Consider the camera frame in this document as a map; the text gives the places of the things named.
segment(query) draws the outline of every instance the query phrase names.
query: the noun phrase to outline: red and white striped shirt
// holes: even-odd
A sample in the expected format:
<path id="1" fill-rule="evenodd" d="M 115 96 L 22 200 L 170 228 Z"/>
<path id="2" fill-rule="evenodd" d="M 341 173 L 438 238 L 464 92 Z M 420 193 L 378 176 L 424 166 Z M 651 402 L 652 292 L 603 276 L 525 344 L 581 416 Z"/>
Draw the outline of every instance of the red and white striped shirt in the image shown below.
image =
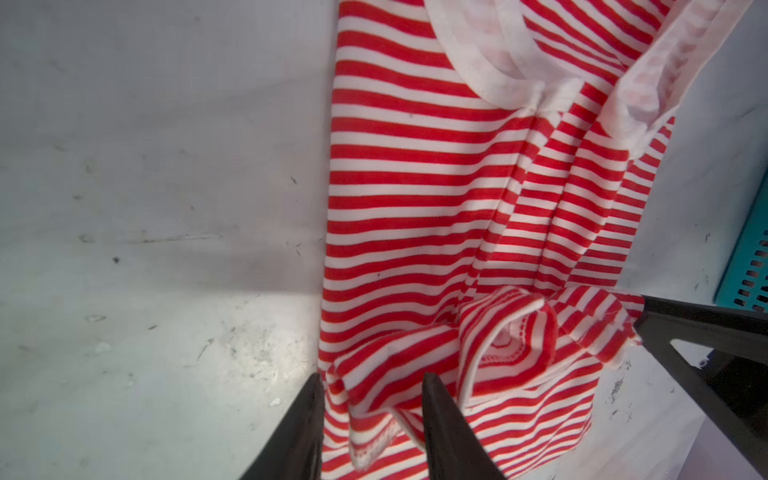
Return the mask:
<path id="1" fill-rule="evenodd" d="M 339 6 L 324 478 L 425 478 L 424 372 L 509 477 L 574 448 L 687 87 L 749 2 Z"/>

